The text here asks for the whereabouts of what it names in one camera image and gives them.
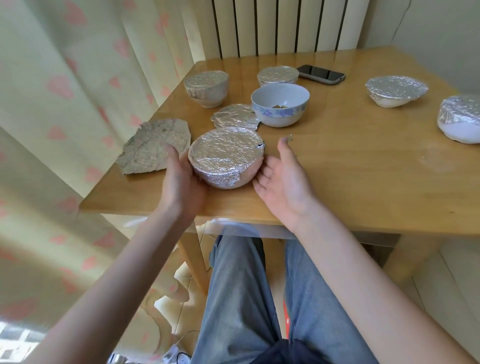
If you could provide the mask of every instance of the table leg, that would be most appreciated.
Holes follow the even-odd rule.
[[[208,294],[210,281],[205,269],[204,257],[197,233],[184,232],[178,242],[178,247],[187,262],[193,280],[206,296]]]
[[[397,284],[411,277],[445,240],[439,237],[402,235],[385,263],[384,270]]]

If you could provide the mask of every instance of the hand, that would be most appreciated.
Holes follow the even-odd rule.
[[[204,204],[206,185],[193,174],[188,152],[179,157],[173,146],[168,145],[166,149],[167,173],[163,179],[158,208],[180,218],[187,228]]]
[[[264,159],[253,187],[269,210],[295,233],[301,219],[318,200],[287,138],[281,138],[277,147],[280,159],[273,156]]]

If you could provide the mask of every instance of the person's left hand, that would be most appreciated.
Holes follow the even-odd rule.
[[[168,145],[167,173],[163,179],[162,198],[158,208],[174,214],[187,228],[204,204],[206,185],[193,174],[188,151],[179,157],[175,147]]]

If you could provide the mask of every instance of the leg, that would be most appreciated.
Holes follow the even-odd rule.
[[[333,364],[378,363],[298,240],[287,240],[285,264],[290,339],[303,341]]]
[[[188,268],[192,273],[195,283],[207,295],[208,293],[208,276],[205,270],[204,257],[198,235],[195,232],[184,232],[178,242],[179,249],[187,262]]]
[[[250,363],[281,339],[260,238],[219,236],[192,363]]]
[[[443,243],[444,239],[438,237],[402,235],[388,257],[384,271],[400,284]]]

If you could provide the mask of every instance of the aluminum foil lid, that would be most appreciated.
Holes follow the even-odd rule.
[[[428,91],[423,82],[406,76],[381,76],[368,80],[368,91],[389,99],[416,100]]]
[[[200,72],[184,82],[187,93],[193,98],[204,98],[205,91],[213,86],[228,82],[228,73],[223,71]]]
[[[116,160],[123,174],[152,172],[167,168],[165,146],[183,153],[190,146],[188,123],[181,119],[144,122],[123,146]]]
[[[225,106],[214,113],[210,119],[217,129],[227,126],[238,126],[257,130],[260,122],[255,116],[255,111],[253,111],[252,107],[245,104]]]
[[[294,84],[299,77],[299,71],[289,66],[267,67],[258,75],[260,86],[268,84]]]
[[[480,126],[480,95],[450,96],[442,101],[438,122],[469,122]]]
[[[190,146],[188,158],[195,172],[219,187],[233,186],[240,175],[264,155],[260,136],[236,126],[214,129]]]

